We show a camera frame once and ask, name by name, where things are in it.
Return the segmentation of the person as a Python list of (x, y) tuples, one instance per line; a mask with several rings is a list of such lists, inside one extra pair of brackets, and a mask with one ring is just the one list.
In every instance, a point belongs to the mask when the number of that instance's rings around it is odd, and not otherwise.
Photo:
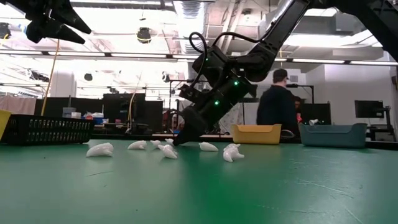
[(294, 96), (294, 103), (297, 121), (298, 123), (302, 123), (303, 119), (301, 116), (301, 98), (298, 96)]
[(288, 73), (277, 69), (272, 74), (272, 85), (263, 92), (257, 108), (257, 125), (281, 124), (282, 130), (288, 130), (298, 136), (299, 126), (295, 110), (294, 95), (287, 89)]

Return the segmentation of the black computer monitor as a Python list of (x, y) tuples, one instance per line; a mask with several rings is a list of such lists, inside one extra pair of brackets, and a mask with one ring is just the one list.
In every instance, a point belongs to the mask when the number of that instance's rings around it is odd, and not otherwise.
[(355, 100), (354, 107), (357, 118), (384, 118), (383, 101)]
[(329, 103), (310, 103), (301, 106), (301, 118), (304, 124), (317, 119), (319, 124), (331, 124), (331, 109)]

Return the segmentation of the black slotted basket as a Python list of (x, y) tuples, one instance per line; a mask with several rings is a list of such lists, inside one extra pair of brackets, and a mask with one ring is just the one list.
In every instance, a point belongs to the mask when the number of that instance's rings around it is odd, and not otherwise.
[(90, 140), (93, 128), (92, 120), (13, 114), (0, 143), (15, 146), (83, 144)]

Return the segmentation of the LED light bar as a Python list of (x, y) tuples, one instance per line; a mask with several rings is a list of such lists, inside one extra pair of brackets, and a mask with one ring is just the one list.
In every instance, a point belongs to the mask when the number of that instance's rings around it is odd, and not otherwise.
[[(59, 55), (65, 58), (87, 58), (88, 60), (107, 58), (108, 60), (143, 59), (143, 60), (186, 60), (192, 62), (198, 55), (174, 55), (174, 54), (132, 54), (112, 52), (58, 52), (39, 50), (4, 50), (0, 49), (0, 55), (24, 56), (24, 57), (49, 57)], [(365, 65), (398, 67), (398, 62), (369, 61), (369, 60), (336, 60), (336, 59), (309, 59), (309, 58), (283, 58), (276, 57), (273, 62), (277, 63), (310, 63), (310, 64), (335, 64), (335, 65)]]

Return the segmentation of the yellow slotted basket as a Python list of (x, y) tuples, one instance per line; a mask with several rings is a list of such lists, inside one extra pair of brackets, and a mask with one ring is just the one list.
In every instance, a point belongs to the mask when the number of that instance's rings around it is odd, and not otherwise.
[(12, 112), (7, 110), (0, 110), (0, 142), (6, 135), (7, 124), (12, 115)]

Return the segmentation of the black frame stand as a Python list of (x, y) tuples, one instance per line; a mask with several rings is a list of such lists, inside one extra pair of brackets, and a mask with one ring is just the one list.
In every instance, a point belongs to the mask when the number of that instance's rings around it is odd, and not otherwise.
[(313, 85), (299, 85), (299, 84), (287, 84), (287, 88), (303, 88), (306, 91), (306, 88), (311, 89), (311, 102), (312, 104), (315, 104), (315, 88)]

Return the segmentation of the pink curtain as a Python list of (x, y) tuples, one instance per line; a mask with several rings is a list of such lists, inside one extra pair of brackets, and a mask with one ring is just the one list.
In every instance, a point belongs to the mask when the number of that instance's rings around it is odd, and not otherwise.
[(35, 98), (16, 97), (16, 96), (0, 96), (0, 110), (10, 111), (14, 114), (34, 115)]

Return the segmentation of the black round ceiling fixture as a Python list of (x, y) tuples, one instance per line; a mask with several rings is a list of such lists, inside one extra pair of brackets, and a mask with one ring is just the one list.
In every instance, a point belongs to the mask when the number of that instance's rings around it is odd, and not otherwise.
[(141, 44), (149, 44), (152, 40), (150, 29), (148, 27), (140, 27), (136, 37)]

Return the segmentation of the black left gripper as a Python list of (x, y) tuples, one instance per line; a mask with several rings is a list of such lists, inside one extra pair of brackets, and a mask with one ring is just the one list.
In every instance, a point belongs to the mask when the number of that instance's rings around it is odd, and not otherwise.
[(49, 16), (50, 4), (47, 0), (9, 0), (9, 4), (22, 11), (25, 18), (30, 20), (25, 34), (34, 43), (39, 43), (47, 37), (78, 44), (85, 43), (85, 39), (62, 23), (86, 34), (91, 33), (89, 26), (72, 7), (55, 9), (54, 18), (58, 20), (56, 21)]

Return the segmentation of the white column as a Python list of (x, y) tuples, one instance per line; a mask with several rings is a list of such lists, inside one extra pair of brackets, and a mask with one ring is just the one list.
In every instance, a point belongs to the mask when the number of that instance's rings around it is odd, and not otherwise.
[(76, 97), (76, 77), (69, 68), (56, 67), (50, 85), (52, 98)]

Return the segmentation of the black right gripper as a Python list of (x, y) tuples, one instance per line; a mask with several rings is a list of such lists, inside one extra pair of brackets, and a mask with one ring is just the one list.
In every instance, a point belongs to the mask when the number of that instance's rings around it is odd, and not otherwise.
[(199, 66), (199, 74), (207, 79), (211, 90), (197, 90), (194, 83), (180, 88), (179, 96), (193, 104), (181, 112), (185, 124), (174, 146), (199, 138), (207, 124), (218, 122), (246, 94), (256, 93), (256, 86), (246, 79), (246, 70), (257, 65), (257, 54), (227, 57), (218, 47), (211, 47), (194, 65)]

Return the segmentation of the black partition wall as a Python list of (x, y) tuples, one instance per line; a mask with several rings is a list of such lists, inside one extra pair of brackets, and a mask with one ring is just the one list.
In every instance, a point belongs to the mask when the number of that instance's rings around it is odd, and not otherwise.
[(138, 135), (162, 131), (163, 102), (149, 101), (145, 94), (105, 94), (103, 99), (53, 97), (47, 99), (44, 115), (61, 117), (63, 109), (74, 108), (83, 116), (87, 113), (102, 113), (103, 120), (95, 123), (95, 134), (124, 134), (128, 115), (133, 118), (132, 133)]

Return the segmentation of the yellow plastic tub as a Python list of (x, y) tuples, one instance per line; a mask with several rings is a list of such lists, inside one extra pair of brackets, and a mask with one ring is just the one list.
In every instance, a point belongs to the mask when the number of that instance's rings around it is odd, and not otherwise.
[(236, 144), (278, 145), (281, 124), (274, 125), (232, 125), (232, 137)]

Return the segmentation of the silver ventilation duct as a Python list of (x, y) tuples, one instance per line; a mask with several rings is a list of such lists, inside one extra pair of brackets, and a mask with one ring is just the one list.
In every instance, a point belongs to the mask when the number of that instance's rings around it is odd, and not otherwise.
[(205, 28), (206, 4), (198, 1), (174, 1), (177, 13), (178, 36), (183, 54), (195, 55), (197, 62), (188, 63), (188, 80), (194, 81), (203, 61), (202, 53), (206, 42), (199, 38)]

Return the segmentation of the blue-grey plastic tub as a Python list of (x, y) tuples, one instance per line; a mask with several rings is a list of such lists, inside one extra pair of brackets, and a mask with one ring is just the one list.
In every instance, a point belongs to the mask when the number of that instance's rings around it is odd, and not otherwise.
[(366, 123), (352, 125), (299, 125), (301, 142), (305, 146), (364, 148)]

